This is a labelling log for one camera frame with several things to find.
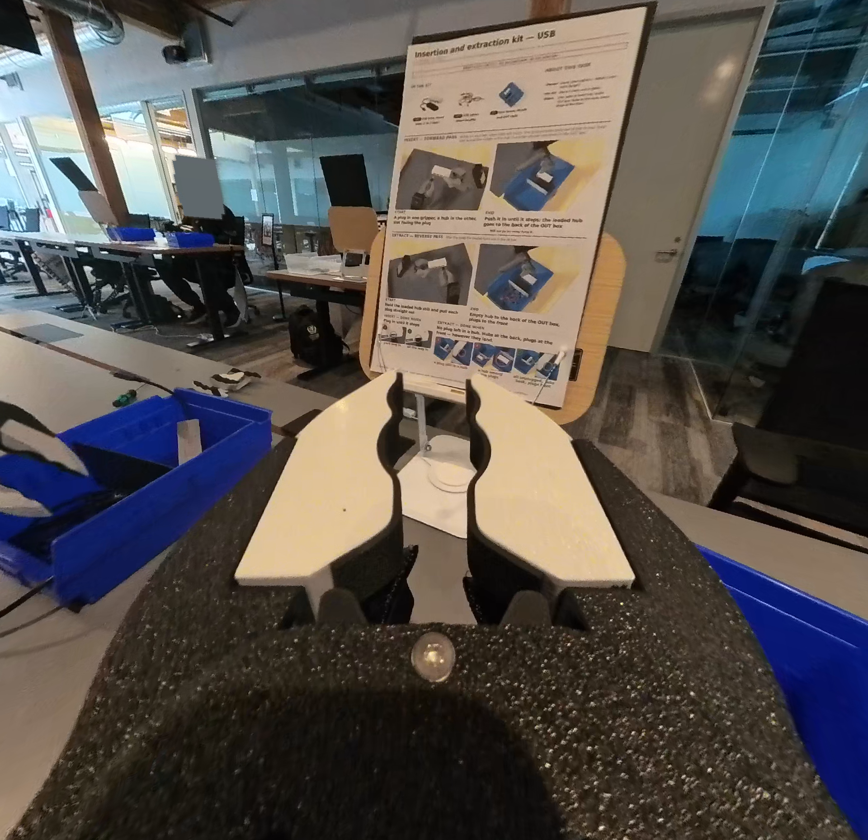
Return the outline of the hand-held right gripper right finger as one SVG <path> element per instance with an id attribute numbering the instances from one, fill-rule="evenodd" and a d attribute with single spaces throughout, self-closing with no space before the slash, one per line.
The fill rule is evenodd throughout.
<path id="1" fill-rule="evenodd" d="M 466 383 L 475 475 L 468 551 L 490 551 L 556 593 L 630 588 L 635 573 L 562 427 L 483 375 Z"/>

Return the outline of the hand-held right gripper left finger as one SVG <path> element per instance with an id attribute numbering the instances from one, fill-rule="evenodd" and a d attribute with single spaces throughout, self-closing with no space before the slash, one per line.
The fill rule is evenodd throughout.
<path id="1" fill-rule="evenodd" d="M 403 374 L 386 371 L 298 433 L 235 569 L 239 586 L 299 587 L 316 612 L 334 588 L 364 603 L 404 576 L 403 400 Z"/>

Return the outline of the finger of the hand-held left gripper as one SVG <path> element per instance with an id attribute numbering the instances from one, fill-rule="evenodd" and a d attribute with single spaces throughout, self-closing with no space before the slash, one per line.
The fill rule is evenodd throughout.
<path id="1" fill-rule="evenodd" d="M 21 518 L 46 518 L 52 513 L 42 502 L 31 499 L 15 488 L 1 485 L 1 514 Z"/>
<path id="2" fill-rule="evenodd" d="M 47 426 L 24 408 L 6 401 L 1 402 L 1 449 L 76 475 L 89 475 L 81 458 Z"/>

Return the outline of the blue plastic bin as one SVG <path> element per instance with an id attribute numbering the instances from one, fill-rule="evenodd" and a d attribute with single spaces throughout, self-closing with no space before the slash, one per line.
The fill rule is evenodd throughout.
<path id="1" fill-rule="evenodd" d="M 42 502 L 52 516 L 2 515 L 3 574 L 50 589 L 58 605 L 93 604 L 183 536 L 271 449 L 269 409 L 175 389 L 61 432 L 71 443 L 136 456 L 172 469 L 125 494 L 59 467 L 2 455 L 2 484 Z M 179 466 L 176 425 L 201 424 L 202 453 Z"/>
<path id="2" fill-rule="evenodd" d="M 867 837 L 867 622 L 698 546 L 754 631 L 820 779 Z"/>

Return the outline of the black divider panel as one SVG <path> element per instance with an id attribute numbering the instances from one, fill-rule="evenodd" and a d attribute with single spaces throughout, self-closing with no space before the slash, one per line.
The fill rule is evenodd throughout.
<path id="1" fill-rule="evenodd" d="M 136 456 L 73 442 L 88 475 L 105 490 L 131 494 L 166 476 L 172 469 Z"/>

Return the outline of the black backpack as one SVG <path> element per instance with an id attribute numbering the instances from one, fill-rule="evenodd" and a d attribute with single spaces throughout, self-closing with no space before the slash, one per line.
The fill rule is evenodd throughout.
<path id="1" fill-rule="evenodd" d="M 340 365 L 344 342 L 331 321 L 315 308 L 302 305 L 288 315 L 289 347 L 295 360 L 310 370 L 324 371 Z"/>

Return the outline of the long office table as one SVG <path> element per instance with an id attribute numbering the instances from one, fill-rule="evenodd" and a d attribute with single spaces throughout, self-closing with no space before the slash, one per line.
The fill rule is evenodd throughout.
<path id="1" fill-rule="evenodd" d="M 17 251 L 24 261 L 34 260 L 33 253 L 48 253 L 58 255 L 68 276 L 71 287 L 77 297 L 77 303 L 71 305 L 71 311 L 81 311 L 83 315 L 96 318 L 99 313 L 94 301 L 94 293 L 90 282 L 84 273 L 84 265 L 93 261 L 107 261 L 120 264 L 123 281 L 126 284 L 136 309 L 136 320 L 121 323 L 121 328 L 130 331 L 145 327 L 156 327 L 155 294 L 150 281 L 146 281 L 140 271 L 150 269 L 156 260 L 164 263 L 190 259 L 201 277 L 200 288 L 202 299 L 207 309 L 208 334 L 201 335 L 199 340 L 189 344 L 192 350 L 204 349 L 216 345 L 223 339 L 245 334 L 243 326 L 247 321 L 246 294 L 243 278 L 235 270 L 235 283 L 241 289 L 240 319 L 233 326 L 224 326 L 221 310 L 218 307 L 218 281 L 214 265 L 216 260 L 223 259 L 233 263 L 233 266 L 245 264 L 244 246 L 211 245 L 175 247 L 170 244 L 161 245 L 158 242 L 122 242 L 105 239 L 74 239 L 68 235 L 37 234 L 2 231 L 1 245 L 3 252 Z"/>

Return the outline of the wooden office table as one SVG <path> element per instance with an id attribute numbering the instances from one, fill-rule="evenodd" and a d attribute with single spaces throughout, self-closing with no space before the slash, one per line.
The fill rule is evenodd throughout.
<path id="1" fill-rule="evenodd" d="M 342 367 L 351 362 L 357 356 L 358 348 L 353 347 L 348 337 L 353 336 L 353 325 L 361 321 L 366 282 L 340 277 L 326 277 L 321 275 L 305 275 L 288 272 L 286 269 L 273 270 L 266 273 L 266 278 L 276 284 L 280 298 L 280 307 L 285 310 L 284 294 L 298 300 L 306 300 L 309 306 L 317 310 L 323 318 L 331 321 L 337 335 L 344 342 L 344 359 L 334 368 L 324 371 L 310 370 L 304 366 L 298 375 L 298 381 L 310 381 L 327 371 Z M 289 313 L 282 313 L 280 321 L 287 324 Z"/>

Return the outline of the wooden display stand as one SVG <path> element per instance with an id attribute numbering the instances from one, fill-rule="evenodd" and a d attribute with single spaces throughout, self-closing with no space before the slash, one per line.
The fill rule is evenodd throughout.
<path id="1" fill-rule="evenodd" d="M 365 281 L 379 233 L 376 211 L 369 206 L 331 206 L 328 220 L 332 244 L 341 257 L 341 275 Z"/>

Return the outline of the black display board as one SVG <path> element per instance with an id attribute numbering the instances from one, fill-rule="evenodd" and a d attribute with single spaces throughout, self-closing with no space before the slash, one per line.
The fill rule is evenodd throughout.
<path id="1" fill-rule="evenodd" d="M 363 154 L 321 155 L 330 206 L 373 207 Z"/>

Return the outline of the grey door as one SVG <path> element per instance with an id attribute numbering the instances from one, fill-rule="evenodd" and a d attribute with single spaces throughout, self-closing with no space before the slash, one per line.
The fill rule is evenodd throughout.
<path id="1" fill-rule="evenodd" d="M 651 352 L 667 324 L 761 18 L 742 10 L 652 28 L 604 226 L 626 260 L 610 347 Z"/>

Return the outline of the instruction poster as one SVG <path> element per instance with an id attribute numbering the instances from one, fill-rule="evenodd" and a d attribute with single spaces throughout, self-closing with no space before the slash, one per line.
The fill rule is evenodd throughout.
<path id="1" fill-rule="evenodd" d="M 414 39 L 370 368 L 565 411 L 656 2 Z"/>

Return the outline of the green-handled screwdriver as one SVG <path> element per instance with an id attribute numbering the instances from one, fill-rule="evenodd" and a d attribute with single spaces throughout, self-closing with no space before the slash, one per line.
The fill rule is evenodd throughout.
<path id="1" fill-rule="evenodd" d="M 138 399 L 138 391 L 144 387 L 151 387 L 151 388 L 155 388 L 155 389 L 160 390 L 160 391 L 164 391 L 168 394 L 168 396 L 170 398 L 175 397 L 175 391 L 174 390 L 172 390 L 172 389 L 170 389 L 167 386 L 164 386 L 162 384 L 153 382 L 150 379 L 146 379 L 146 378 L 144 378 L 140 375 L 137 375 L 135 373 L 131 373 L 128 371 L 121 371 L 121 370 L 113 370 L 113 371 L 110 371 L 110 374 L 115 379 L 119 379 L 119 380 L 122 380 L 124 382 L 129 382 L 130 384 L 133 385 L 133 387 L 131 387 L 130 389 L 128 389 L 127 391 L 120 394 L 118 397 L 116 397 L 114 399 L 113 407 L 116 409 L 123 408 L 127 405 L 131 405 L 132 403 L 136 402 Z"/>

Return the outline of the silver ventilation duct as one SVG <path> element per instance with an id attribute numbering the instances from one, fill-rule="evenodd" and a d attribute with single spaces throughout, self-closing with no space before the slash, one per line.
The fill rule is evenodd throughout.
<path id="1" fill-rule="evenodd" d="M 73 21 L 86 23 L 105 44 L 118 45 L 125 39 L 121 17 L 95 0 L 24 0 L 42 9 L 53 10 Z"/>

